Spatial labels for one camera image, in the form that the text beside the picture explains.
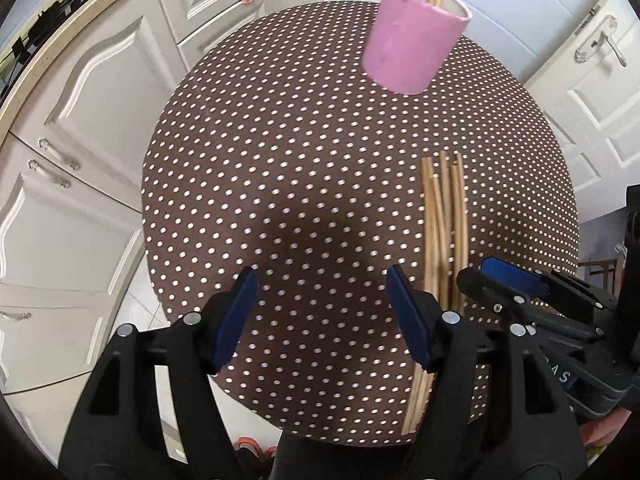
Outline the pink cylindrical utensil holder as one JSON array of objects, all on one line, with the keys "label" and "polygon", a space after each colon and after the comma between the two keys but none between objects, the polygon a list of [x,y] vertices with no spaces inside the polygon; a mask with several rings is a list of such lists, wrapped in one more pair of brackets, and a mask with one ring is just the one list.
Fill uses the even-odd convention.
[{"label": "pink cylindrical utensil holder", "polygon": [[462,0],[381,0],[361,64],[387,90],[424,92],[472,20]]}]

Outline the cream base kitchen cabinets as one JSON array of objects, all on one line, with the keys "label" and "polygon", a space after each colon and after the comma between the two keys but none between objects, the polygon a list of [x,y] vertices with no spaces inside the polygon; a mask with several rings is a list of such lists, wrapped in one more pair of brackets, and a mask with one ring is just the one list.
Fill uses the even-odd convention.
[{"label": "cream base kitchen cabinets", "polygon": [[316,0],[119,0],[43,75],[1,141],[1,390],[92,369],[143,250],[143,157],[195,62]]}]

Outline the black gas stove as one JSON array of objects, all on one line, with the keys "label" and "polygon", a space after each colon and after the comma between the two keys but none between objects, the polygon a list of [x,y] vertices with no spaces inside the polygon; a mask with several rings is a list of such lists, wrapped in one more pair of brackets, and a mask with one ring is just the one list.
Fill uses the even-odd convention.
[{"label": "black gas stove", "polygon": [[89,0],[55,0],[40,12],[32,27],[19,36],[1,58],[1,103],[8,97],[17,78],[42,46]]}]

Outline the white panel door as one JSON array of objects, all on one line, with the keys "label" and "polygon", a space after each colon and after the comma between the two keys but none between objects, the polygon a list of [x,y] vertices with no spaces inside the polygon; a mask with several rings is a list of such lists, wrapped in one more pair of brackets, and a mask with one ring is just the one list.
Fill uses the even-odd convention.
[{"label": "white panel door", "polygon": [[[627,67],[602,48],[587,63],[575,50],[611,14]],[[620,208],[626,187],[639,182],[639,18],[628,0],[599,0],[596,13],[573,32],[526,82],[560,144],[576,195]]]}]

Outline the brown polka dot tablecloth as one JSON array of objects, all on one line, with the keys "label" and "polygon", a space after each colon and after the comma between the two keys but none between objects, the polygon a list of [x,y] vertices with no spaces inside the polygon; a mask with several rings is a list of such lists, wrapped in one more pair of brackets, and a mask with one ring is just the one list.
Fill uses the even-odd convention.
[{"label": "brown polka dot tablecloth", "polygon": [[424,272],[420,162],[461,160],[469,260],[574,272],[578,220],[534,99],[461,39],[427,90],[363,71],[378,7],[325,1],[252,21],[178,84],[145,154],[146,258],[168,318],[244,266],[259,295],[217,384],[281,429],[330,443],[405,439],[413,360],[384,292]]}]

